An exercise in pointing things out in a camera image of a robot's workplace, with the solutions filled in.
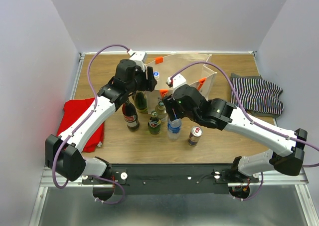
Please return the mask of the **clear plastic water bottle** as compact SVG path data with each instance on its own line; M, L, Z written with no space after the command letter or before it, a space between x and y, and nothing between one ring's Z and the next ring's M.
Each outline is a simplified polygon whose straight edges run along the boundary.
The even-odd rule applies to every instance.
M160 79L160 73L158 71L154 72L154 79L156 81L156 85L158 85L159 79Z

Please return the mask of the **blue label water bottle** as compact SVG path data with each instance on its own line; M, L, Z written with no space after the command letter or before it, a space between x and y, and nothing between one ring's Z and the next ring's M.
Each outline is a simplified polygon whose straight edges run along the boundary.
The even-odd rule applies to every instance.
M181 119L168 120L167 123L167 136L170 140L176 141L180 136L182 121Z

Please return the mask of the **beige canvas tote bag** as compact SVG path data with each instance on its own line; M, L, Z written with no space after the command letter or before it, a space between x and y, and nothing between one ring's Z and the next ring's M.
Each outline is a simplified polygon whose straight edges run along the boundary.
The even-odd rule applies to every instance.
M210 62L211 54L200 53L184 53L184 54L171 54L164 57L157 57L147 66L151 66L153 71L158 71L160 74L158 85L155 86L154 91L145 92L147 98L147 110L150 114L158 102L161 100L161 90L167 90L168 95L172 94L172 88L167 84L167 78L171 77L174 73L178 72L185 66L194 62ZM217 72L209 68L208 64L196 64L184 70L181 75L186 79L187 84L199 90L199 92L208 99L209 93L212 89L213 83L217 76Z

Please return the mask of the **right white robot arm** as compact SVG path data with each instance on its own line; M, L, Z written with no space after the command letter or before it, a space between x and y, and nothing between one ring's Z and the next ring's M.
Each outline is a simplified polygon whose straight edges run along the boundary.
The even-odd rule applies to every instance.
M256 117L246 116L230 102L219 98L206 100L196 88L187 84L162 100L171 120L187 117L200 126L233 132L268 148L253 156L236 157L229 170L233 181L240 182L254 173L272 170L288 176L299 175L305 154L305 130L285 130Z

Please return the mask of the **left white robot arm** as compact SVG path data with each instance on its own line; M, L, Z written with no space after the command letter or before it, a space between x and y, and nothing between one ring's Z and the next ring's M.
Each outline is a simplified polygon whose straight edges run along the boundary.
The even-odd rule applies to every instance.
M157 81L151 66L137 60L123 59L115 75L98 92L88 109L59 136L50 135L45 140L45 164L69 181L80 176L91 176L98 183L106 183L111 176L106 161L84 159L81 155L95 131L112 116L136 91L155 89Z

